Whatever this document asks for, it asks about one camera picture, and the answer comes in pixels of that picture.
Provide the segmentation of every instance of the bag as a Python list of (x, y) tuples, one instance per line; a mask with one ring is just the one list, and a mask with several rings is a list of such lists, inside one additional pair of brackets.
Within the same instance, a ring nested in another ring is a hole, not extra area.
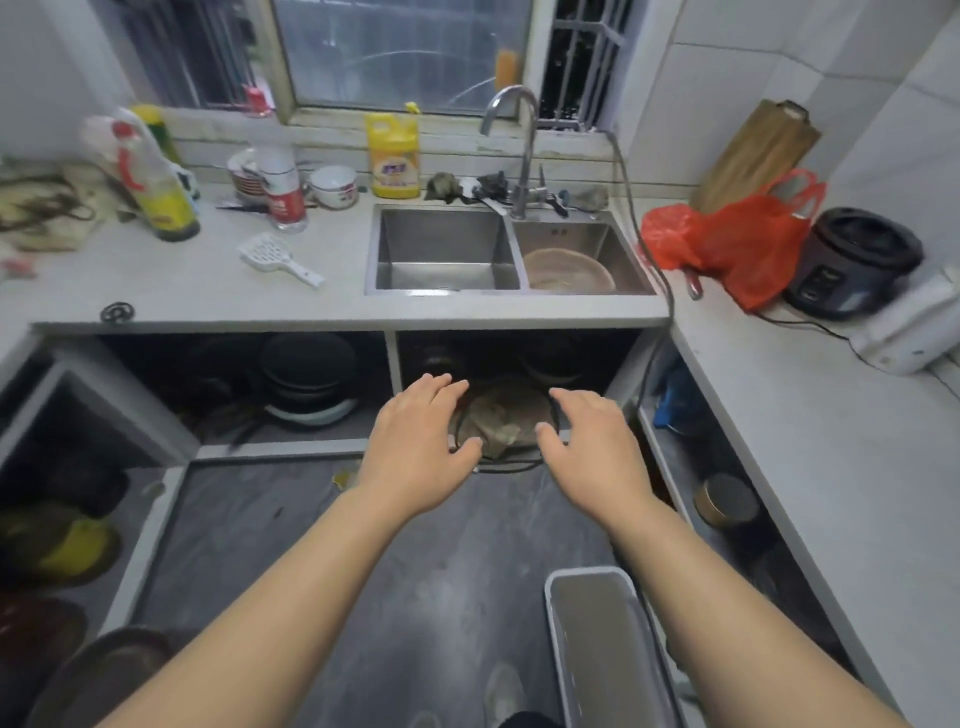
[[(803, 180), (789, 200), (770, 194)], [(806, 169), (794, 169), (763, 191), (710, 215), (689, 205), (650, 210), (640, 235), (661, 268), (689, 267), (712, 276), (747, 311), (769, 303), (793, 279), (804, 239), (827, 196), (827, 184)], [(801, 211), (811, 206), (805, 217)]]

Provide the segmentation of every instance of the rice cooker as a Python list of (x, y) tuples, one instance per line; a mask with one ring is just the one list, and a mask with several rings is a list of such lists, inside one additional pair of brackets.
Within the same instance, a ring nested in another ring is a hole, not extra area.
[(856, 207), (834, 207), (810, 228), (783, 299), (810, 316), (839, 321), (894, 297), (897, 279), (924, 260), (911, 231)]

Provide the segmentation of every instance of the red cap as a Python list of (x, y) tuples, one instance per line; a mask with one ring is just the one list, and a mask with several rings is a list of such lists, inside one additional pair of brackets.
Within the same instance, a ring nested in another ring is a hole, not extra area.
[(257, 88), (255, 85), (245, 86), (247, 91), (247, 103), (250, 104), (251, 113), (255, 114), (269, 114), (270, 105), (267, 103), (267, 97), (263, 93), (262, 88)]
[(113, 129), (113, 135), (118, 139), (129, 139), (136, 136), (136, 129), (128, 121), (114, 121), (111, 128)]

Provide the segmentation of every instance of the slotted spoon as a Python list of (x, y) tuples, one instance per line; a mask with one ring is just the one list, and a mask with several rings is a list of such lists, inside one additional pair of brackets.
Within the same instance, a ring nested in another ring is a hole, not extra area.
[(324, 282), (323, 276), (297, 263), (290, 250), (268, 232), (257, 235), (241, 246), (240, 257), (258, 271), (286, 271), (314, 288)]

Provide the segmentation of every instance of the shoe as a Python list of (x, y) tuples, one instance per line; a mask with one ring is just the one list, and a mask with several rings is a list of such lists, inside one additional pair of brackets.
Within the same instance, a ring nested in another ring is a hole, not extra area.
[(493, 666), (483, 705), (488, 728), (499, 728), (509, 717), (527, 709), (527, 696), (514, 666), (506, 663)]
[(420, 711), (410, 721), (407, 728), (440, 728), (440, 719), (436, 713), (430, 711)]

